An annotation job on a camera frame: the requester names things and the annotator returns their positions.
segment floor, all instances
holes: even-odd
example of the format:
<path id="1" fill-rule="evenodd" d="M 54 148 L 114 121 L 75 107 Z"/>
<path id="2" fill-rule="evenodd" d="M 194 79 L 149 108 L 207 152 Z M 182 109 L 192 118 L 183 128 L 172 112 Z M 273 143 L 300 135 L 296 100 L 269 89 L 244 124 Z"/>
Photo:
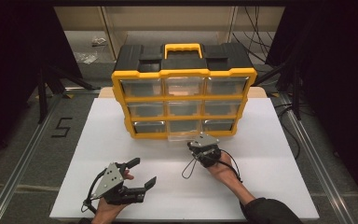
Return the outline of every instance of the floor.
<path id="1" fill-rule="evenodd" d="M 95 39 L 95 37 L 104 38 L 104 33 L 66 32 L 66 34 L 76 57 L 81 55 L 96 56 L 96 60 L 92 63 L 83 63 L 85 59 L 77 57 L 85 81 L 99 87 L 111 86 L 110 75 L 114 68 L 114 60 L 111 58 L 109 48 L 104 44 L 99 47 L 91 46 L 92 39 Z M 264 43 L 270 45 L 273 33 L 263 33 L 261 36 Z M 245 33 L 236 33 L 235 36 L 232 36 L 232 41 L 237 41 L 237 39 L 246 47 L 251 45 Z M 211 34 L 202 33 L 195 37 L 191 33 L 178 35 L 153 32 L 130 34 L 127 43 L 159 45 L 165 41 L 199 41 L 206 44 L 217 44 Z M 250 49 L 257 57 L 265 58 L 260 45 L 252 43 Z M 270 70 L 269 66 L 264 65 L 255 56 L 251 55 L 250 57 L 260 76 Z M 274 84 L 278 77 L 273 77 L 260 85 L 266 90 L 274 105 L 282 105 L 287 100 L 290 101 L 290 92 L 276 91 Z M 49 111 L 53 112 L 37 141 L 30 145 L 30 140 L 35 138 L 35 130 L 39 128 L 37 124 L 39 120 L 37 91 L 35 91 L 29 98 L 28 105 L 23 108 L 22 115 L 11 130 L 10 135 L 6 136 L 6 141 L 0 148 L 1 192 L 3 186 L 11 179 L 13 170 L 16 169 L 22 153 L 28 148 L 34 147 L 31 159 L 27 163 L 22 176 L 20 176 L 11 200 L 8 201 L 7 207 L 3 208 L 5 212 L 0 218 L 0 223 L 61 223 L 49 218 L 49 212 L 75 152 L 92 101 L 98 97 L 97 91 L 82 91 L 68 80 L 62 82 L 68 88 L 68 92 L 63 97 L 50 95 L 48 98 Z M 280 115 L 283 110 L 284 106 L 277 107 L 277 115 Z M 321 217 L 318 220 L 305 221 L 305 223 L 358 223 L 358 188 L 356 184 L 339 157 L 334 154 L 333 146 L 331 146 L 323 127 L 313 114 L 312 109 L 307 105 L 307 99 L 304 97 L 301 98 L 300 111 L 302 118 L 300 124 L 304 126 L 315 152 L 334 187 L 339 192 L 339 196 L 347 205 L 352 218 L 351 222 L 343 222 L 335 212 L 323 181 L 320 180 L 320 174 L 315 171 L 309 152 L 296 134 L 296 123 L 291 119 L 291 112 L 288 112 L 282 115 L 282 126 L 285 129 L 294 156 L 299 151 L 296 162 Z M 70 128 L 66 134 L 66 130 L 57 129 L 59 122 L 62 127 Z"/>

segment carrying handle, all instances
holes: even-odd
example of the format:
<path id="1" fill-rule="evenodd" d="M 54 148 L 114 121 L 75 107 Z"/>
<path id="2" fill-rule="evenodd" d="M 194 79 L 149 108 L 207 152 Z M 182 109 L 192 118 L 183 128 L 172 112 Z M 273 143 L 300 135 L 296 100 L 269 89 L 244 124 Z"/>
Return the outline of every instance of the carrying handle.
<path id="1" fill-rule="evenodd" d="M 191 51 L 196 50 L 199 52 L 200 58 L 202 58 L 201 45 L 200 44 L 166 44 L 164 58 L 168 58 L 168 51 Z"/>

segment person's right hand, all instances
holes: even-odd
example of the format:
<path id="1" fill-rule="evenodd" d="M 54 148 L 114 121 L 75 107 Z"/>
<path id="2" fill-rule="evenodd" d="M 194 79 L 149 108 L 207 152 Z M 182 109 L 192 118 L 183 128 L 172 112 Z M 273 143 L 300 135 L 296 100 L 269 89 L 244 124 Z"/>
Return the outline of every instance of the person's right hand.
<path id="1" fill-rule="evenodd" d="M 222 151 L 220 161 L 231 165 L 231 158 L 224 151 Z M 214 178 L 223 182 L 224 184 L 227 184 L 228 181 L 232 181 L 233 179 L 238 180 L 234 172 L 222 163 L 217 162 L 215 165 L 210 166 L 207 169 Z"/>

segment gray carpet floor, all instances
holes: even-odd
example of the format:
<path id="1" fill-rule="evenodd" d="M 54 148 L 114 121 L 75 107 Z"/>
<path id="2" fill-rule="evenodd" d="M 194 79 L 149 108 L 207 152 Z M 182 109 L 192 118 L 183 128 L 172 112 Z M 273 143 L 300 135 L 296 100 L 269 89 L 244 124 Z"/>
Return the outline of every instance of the gray carpet floor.
<path id="1" fill-rule="evenodd" d="M 114 68 L 113 63 L 80 63 L 79 67 L 88 83 L 101 87 L 111 86 L 110 76 Z M 264 74 L 263 71 L 270 69 L 266 65 L 256 65 L 255 67 L 259 70 L 260 76 Z M 274 86 L 277 78 L 273 77 L 262 84 L 262 87 L 271 96 L 270 99 L 274 105 L 282 104 L 281 97 L 279 97 L 282 93 L 276 92 Z M 66 87 L 76 87 L 76 84 L 68 80 L 62 82 Z M 39 120 L 36 95 L 35 91 L 28 101 L 28 107 L 23 109 L 16 125 L 6 136 L 6 146 L 0 148 L 0 190 L 9 179 L 36 129 Z M 82 133 L 92 101 L 96 97 L 98 97 L 96 93 L 75 93 L 60 100 L 0 223 L 61 223 L 48 216 L 76 150 L 77 141 Z M 321 156 L 324 166 L 347 203 L 355 223 L 358 223 L 358 188 L 339 157 L 334 155 L 334 149 L 317 116 L 307 105 L 307 100 L 303 97 L 301 101 L 303 103 L 300 107 L 302 123 Z M 281 110 L 282 107 L 277 108 L 277 114 Z M 70 131 L 66 137 L 56 138 L 53 135 L 64 134 L 64 130 L 56 130 L 57 123 L 61 118 L 71 118 L 62 121 L 62 126 L 70 127 Z M 282 124 L 290 133 L 294 132 L 287 115 L 283 116 Z M 296 155 L 298 151 L 296 141 L 289 132 L 285 131 L 286 137 L 294 155 Z M 306 223 L 339 223 L 310 160 L 302 148 L 296 162 L 321 217 L 318 220 L 306 221 Z"/>

